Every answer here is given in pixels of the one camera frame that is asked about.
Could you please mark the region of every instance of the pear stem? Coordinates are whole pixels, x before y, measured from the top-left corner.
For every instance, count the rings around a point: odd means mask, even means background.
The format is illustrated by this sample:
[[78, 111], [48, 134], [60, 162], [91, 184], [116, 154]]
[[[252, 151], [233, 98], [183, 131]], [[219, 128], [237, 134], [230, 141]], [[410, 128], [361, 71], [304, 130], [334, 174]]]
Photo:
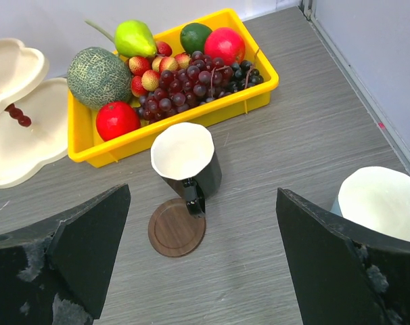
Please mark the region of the pear stem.
[[109, 34], [108, 32], [106, 32], [103, 28], [101, 28], [101, 27], [98, 26], [96, 23], [94, 23], [94, 22], [92, 22], [92, 21], [90, 21], [90, 20], [88, 20], [88, 19], [86, 19], [85, 22], [86, 22], [89, 26], [91, 26], [91, 27], [95, 28], [96, 30], [98, 30], [101, 34], [103, 34], [104, 36], [106, 36], [113, 44], [115, 44], [115, 39], [114, 39], [114, 37], [113, 37], [111, 34]]

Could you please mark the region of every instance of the yellow plastic tray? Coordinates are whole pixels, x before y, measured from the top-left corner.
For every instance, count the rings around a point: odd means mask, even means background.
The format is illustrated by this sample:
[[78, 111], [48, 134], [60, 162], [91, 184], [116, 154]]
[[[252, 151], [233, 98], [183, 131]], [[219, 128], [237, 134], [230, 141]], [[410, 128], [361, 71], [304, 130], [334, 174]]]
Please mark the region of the yellow plastic tray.
[[[236, 30], [246, 43], [245, 59], [253, 61], [258, 45], [234, 10], [224, 9], [195, 22], [205, 24], [212, 30], [220, 27]], [[154, 38], [157, 41], [167, 42], [173, 49], [173, 55], [181, 53], [183, 48], [179, 34], [186, 24], [155, 35]], [[95, 128], [97, 113], [79, 103], [68, 91], [68, 155], [76, 163], [87, 161], [98, 168], [151, 148], [157, 135], [171, 125], [189, 121], [207, 127], [265, 106], [270, 102], [271, 91], [279, 84], [279, 75], [262, 51], [257, 54], [256, 67], [264, 77], [264, 83], [192, 108], [107, 142], [101, 139]]]

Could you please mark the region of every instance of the netted melon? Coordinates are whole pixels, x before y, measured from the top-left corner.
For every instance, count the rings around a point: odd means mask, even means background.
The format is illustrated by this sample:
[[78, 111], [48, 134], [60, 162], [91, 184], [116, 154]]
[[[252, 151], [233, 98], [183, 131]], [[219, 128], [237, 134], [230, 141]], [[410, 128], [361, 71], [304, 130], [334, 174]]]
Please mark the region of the netted melon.
[[68, 69], [67, 84], [73, 96], [93, 110], [131, 98], [129, 68], [118, 56], [100, 47], [88, 47], [76, 54]]

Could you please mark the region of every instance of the mug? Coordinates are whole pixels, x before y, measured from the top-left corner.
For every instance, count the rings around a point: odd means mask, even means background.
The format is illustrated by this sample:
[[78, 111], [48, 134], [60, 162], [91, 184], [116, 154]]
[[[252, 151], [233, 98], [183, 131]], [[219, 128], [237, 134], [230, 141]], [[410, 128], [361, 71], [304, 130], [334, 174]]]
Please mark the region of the mug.
[[207, 128], [188, 122], [170, 126], [152, 144], [151, 165], [185, 200], [190, 215], [205, 216], [205, 200], [217, 193], [222, 178]]
[[384, 167], [361, 168], [344, 180], [331, 212], [410, 242], [410, 176]]

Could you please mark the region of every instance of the brown wooden coaster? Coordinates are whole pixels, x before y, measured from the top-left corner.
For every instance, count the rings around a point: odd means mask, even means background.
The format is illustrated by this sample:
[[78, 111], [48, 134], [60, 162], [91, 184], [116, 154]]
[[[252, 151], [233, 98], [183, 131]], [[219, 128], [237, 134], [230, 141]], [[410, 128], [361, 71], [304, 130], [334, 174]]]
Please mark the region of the brown wooden coaster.
[[161, 255], [181, 257], [194, 251], [206, 230], [205, 218], [195, 219], [185, 201], [174, 198], [160, 205], [148, 224], [151, 245]]

